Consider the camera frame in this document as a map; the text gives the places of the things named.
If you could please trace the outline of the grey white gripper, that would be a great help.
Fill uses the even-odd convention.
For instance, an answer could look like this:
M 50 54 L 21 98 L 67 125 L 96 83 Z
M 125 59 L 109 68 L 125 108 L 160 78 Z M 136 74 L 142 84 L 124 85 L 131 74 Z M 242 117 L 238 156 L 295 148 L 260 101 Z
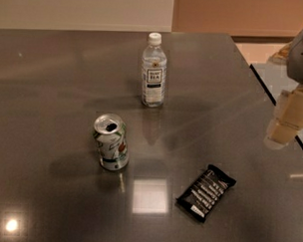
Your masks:
M 291 43 L 286 65 L 288 77 L 303 84 L 303 29 Z M 292 91 L 282 90 L 263 139 L 264 144 L 271 150 L 279 150 L 289 144 L 302 129 L 303 86 L 297 86 Z

